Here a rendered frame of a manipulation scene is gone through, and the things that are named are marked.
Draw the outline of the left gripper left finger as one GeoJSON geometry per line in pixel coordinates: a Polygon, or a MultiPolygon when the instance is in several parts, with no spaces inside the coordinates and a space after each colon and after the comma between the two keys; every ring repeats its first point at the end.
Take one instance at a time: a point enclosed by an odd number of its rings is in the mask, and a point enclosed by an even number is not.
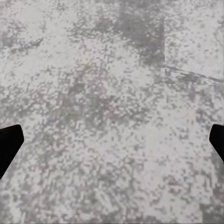
{"type": "Polygon", "coordinates": [[[0,180],[24,142],[20,124],[0,130],[0,180]]]}

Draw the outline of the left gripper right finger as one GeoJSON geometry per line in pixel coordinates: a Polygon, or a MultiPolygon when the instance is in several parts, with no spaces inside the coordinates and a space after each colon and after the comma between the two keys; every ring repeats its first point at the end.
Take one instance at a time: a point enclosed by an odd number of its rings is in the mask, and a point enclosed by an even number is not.
{"type": "Polygon", "coordinates": [[[218,155],[224,161],[224,126],[213,124],[209,140],[218,155]]]}

